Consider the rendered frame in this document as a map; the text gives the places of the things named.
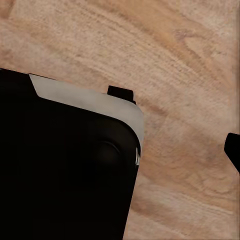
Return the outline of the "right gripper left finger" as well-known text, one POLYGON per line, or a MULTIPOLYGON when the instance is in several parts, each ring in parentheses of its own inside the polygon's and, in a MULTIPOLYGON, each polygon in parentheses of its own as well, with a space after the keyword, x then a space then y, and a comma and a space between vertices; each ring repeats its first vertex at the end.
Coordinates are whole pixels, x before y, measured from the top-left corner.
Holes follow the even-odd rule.
POLYGON ((0 138, 0 193, 26 152, 21 133, 0 138))

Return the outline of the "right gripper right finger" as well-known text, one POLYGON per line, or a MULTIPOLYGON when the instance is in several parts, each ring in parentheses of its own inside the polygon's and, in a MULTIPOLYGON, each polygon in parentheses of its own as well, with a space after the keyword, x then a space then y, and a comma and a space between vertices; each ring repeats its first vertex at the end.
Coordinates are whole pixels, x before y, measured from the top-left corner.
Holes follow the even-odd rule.
POLYGON ((229 133, 227 135, 224 151, 235 165, 240 173, 240 135, 235 133, 229 133))

